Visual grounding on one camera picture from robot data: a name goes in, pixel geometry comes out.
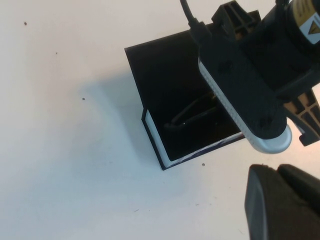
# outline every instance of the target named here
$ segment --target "black cable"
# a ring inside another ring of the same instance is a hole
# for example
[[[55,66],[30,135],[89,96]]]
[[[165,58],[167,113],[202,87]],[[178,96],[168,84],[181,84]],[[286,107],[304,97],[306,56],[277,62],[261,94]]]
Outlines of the black cable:
[[[203,42],[208,42],[211,40],[211,32],[208,30],[204,22],[198,22],[198,20],[193,16],[187,0],[180,0],[184,14],[188,19],[188,24],[190,26],[190,34],[198,46],[201,46]]]
[[[188,22],[189,23],[194,22],[196,19],[193,16],[193,14],[192,14],[192,12],[190,10],[190,7],[188,5],[187,0],[180,0],[180,2],[181,2],[181,5],[182,5],[182,9],[184,11],[184,14],[185,14],[186,18],[188,19]]]

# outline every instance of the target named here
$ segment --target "yellow warning label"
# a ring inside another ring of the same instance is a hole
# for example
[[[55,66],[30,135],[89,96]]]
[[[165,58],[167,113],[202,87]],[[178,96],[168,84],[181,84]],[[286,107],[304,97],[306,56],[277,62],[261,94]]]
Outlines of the yellow warning label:
[[[292,4],[294,19],[299,27],[316,13],[312,0],[293,0]]]
[[[320,34],[320,27],[316,24],[315,21],[312,22],[308,34]]]

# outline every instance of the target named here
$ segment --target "black plastic mount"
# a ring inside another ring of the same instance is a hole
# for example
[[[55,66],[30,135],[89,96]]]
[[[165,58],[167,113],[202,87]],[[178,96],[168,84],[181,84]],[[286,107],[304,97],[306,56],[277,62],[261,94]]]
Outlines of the black plastic mount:
[[[252,165],[245,213],[252,240],[319,240],[320,180],[292,165]]]

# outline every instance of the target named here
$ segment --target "black box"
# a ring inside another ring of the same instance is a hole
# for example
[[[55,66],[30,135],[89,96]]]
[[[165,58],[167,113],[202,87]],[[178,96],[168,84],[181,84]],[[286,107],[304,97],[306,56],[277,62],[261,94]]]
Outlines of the black box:
[[[187,31],[125,52],[144,108],[142,121],[163,170],[244,138],[202,78],[198,47]]]

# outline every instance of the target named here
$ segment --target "white table surface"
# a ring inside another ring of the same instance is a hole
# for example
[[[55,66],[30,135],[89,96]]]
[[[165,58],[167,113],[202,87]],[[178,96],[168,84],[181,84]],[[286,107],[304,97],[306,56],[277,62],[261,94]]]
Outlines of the white table surface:
[[[226,1],[189,2],[209,23]],[[250,165],[320,177],[295,127],[278,155],[241,140],[161,170],[124,48],[187,29],[179,0],[1,1],[1,240],[248,240]]]

